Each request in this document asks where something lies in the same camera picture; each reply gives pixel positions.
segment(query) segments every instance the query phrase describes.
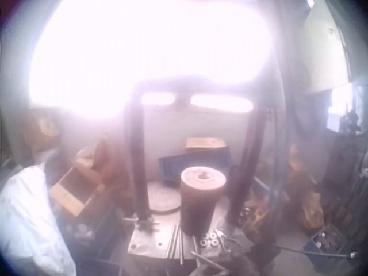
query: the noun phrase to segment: cable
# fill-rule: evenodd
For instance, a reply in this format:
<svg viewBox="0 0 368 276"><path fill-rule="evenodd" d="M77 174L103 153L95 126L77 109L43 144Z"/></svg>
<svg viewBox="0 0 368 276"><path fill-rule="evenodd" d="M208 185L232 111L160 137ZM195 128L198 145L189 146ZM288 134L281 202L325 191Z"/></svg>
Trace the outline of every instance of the cable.
<svg viewBox="0 0 368 276"><path fill-rule="evenodd" d="M304 251L304 250L295 250L291 248L287 248L284 246L279 246L277 244L273 244L273 246L276 246L282 250L287 250L295 253L301 253L305 255L314 255L314 256L322 256L322 257L330 257L330 258L343 258L343 259L353 259L356 256L355 252L352 252L350 254L327 254L327 253L318 253L318 252L312 252L312 251Z"/></svg>

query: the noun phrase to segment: metal cylinder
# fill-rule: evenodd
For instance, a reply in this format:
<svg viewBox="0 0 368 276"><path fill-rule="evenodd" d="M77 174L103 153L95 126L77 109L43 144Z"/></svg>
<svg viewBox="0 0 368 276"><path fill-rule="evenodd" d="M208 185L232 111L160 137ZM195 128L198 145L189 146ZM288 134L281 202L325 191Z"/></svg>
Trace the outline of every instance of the metal cylinder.
<svg viewBox="0 0 368 276"><path fill-rule="evenodd" d="M181 180L181 228L187 235L200 237L210 227L226 177L212 168L191 167L182 172Z"/></svg>

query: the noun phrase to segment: wire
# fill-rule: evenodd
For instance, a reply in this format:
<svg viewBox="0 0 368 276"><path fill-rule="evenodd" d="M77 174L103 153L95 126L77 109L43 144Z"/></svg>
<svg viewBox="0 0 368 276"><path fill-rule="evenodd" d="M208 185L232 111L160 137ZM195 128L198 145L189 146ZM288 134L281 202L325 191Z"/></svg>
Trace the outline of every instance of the wire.
<svg viewBox="0 0 368 276"><path fill-rule="evenodd" d="M282 250L287 250L295 253L301 253L305 255L314 255L314 256L322 256L322 257L330 257L330 258L343 258L343 259L351 259L351 255L347 254L327 254L327 253L319 253L319 252L312 252L312 251L304 251L304 250L295 250L291 248L287 248L284 246L279 246L277 244L273 244L273 246L276 246Z"/></svg>

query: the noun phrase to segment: bright light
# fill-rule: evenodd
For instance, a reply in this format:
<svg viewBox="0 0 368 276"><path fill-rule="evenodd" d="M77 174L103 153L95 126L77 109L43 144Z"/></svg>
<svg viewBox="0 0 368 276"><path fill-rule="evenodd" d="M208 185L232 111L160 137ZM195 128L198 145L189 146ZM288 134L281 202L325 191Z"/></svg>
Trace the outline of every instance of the bright light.
<svg viewBox="0 0 368 276"><path fill-rule="evenodd" d="M195 95L190 100L191 104L203 108L212 108L230 112L249 112L253 104L247 99L225 95Z"/></svg>
<svg viewBox="0 0 368 276"><path fill-rule="evenodd" d="M175 96L169 92L148 92L142 96L144 105L171 105Z"/></svg>
<svg viewBox="0 0 368 276"><path fill-rule="evenodd" d="M310 8L312 8L315 5L315 0L307 0L307 2Z"/></svg>
<svg viewBox="0 0 368 276"><path fill-rule="evenodd" d="M30 98L85 117L111 117L139 81L195 75L248 82L270 43L265 22L242 4L64 0L36 46Z"/></svg>
<svg viewBox="0 0 368 276"><path fill-rule="evenodd" d="M328 112L335 115L344 115L352 109L352 84L348 83L332 90L332 106Z"/></svg>

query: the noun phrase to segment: vertical steel column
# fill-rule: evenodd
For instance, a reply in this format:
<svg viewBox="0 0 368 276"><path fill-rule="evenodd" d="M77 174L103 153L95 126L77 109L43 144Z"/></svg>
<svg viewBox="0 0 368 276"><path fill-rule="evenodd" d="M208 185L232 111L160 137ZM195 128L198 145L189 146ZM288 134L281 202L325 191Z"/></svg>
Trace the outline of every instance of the vertical steel column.
<svg viewBox="0 0 368 276"><path fill-rule="evenodd" d="M240 175L236 179L235 192L226 215L226 221L231 225L237 225L240 212L249 195L262 149L266 121L267 110L261 106L255 106L249 118L246 142L240 163Z"/></svg>
<svg viewBox="0 0 368 276"><path fill-rule="evenodd" d="M135 208L138 219L147 220L151 216L151 209L145 178L144 109L140 93L135 93L132 96L129 105L129 124L129 149L132 162Z"/></svg>

